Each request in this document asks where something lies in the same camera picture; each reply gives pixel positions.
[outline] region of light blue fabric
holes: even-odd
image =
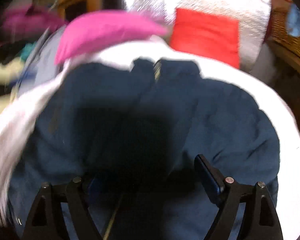
[[[54,58],[65,28],[66,26],[63,26],[53,34],[50,34],[48,28],[37,41],[21,74],[18,97],[36,86],[55,78],[59,73],[59,67],[54,64]],[[32,78],[29,76],[24,78],[26,72],[31,73]]]
[[[300,37],[300,10],[293,3],[286,21],[287,33],[293,37]]]

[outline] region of white fabric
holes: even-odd
[[[203,78],[232,83],[251,94],[272,122],[280,140],[280,169],[277,213],[285,240],[300,235],[300,134],[285,102],[268,86],[254,77],[216,60],[181,53],[153,36],[149,41],[132,41],[112,46],[92,55],[82,55],[65,63],[55,80],[41,85],[9,105],[0,115],[0,208],[5,214],[7,189],[21,151],[34,129],[37,116],[63,82],[70,69],[83,62],[102,62],[117,69],[132,69],[131,62],[143,57],[157,61],[194,60]]]

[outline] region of wicker basket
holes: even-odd
[[[292,37],[286,31],[287,14],[288,11],[283,8],[276,8],[273,11],[272,37],[276,42],[300,57],[300,37]]]

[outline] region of purple fabric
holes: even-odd
[[[48,27],[55,32],[61,26],[68,24],[57,14],[44,7],[27,5],[7,9],[2,15],[1,30],[6,36],[15,40],[42,34]]]

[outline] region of zipper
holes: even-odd
[[[159,59],[156,63],[153,65],[153,70],[154,70],[154,79],[157,82],[160,74],[161,74],[161,59]]]

